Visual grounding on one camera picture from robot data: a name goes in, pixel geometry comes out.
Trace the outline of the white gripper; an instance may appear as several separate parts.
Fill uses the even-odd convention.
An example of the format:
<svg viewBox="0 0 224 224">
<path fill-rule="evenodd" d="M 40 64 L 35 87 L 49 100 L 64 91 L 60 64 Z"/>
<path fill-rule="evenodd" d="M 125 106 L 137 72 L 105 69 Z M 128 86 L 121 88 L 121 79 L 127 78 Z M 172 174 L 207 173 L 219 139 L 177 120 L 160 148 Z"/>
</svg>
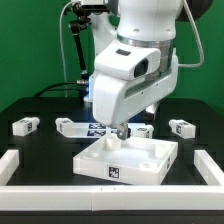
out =
<svg viewBox="0 0 224 224">
<path fill-rule="evenodd" d="M 131 129 L 123 122 L 169 95 L 176 87 L 177 75 L 176 55 L 172 56 L 168 74 L 153 83 L 147 82 L 144 77 L 125 81 L 98 74 L 93 89 L 94 119 L 111 128 L 118 126 L 119 139 L 130 138 Z"/>
</svg>

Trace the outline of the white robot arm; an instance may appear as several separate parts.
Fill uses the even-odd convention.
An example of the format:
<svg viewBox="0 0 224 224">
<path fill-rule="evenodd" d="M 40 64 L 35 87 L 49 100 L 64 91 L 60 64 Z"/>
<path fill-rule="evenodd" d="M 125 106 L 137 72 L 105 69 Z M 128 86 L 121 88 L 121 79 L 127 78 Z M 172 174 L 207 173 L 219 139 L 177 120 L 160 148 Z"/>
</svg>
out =
<svg viewBox="0 0 224 224">
<path fill-rule="evenodd" d="M 175 23 L 194 24 L 214 0 L 81 0 L 120 17 L 113 40 L 94 60 L 94 119 L 130 136 L 128 120 L 169 95 L 182 66 L 175 53 Z"/>
</svg>

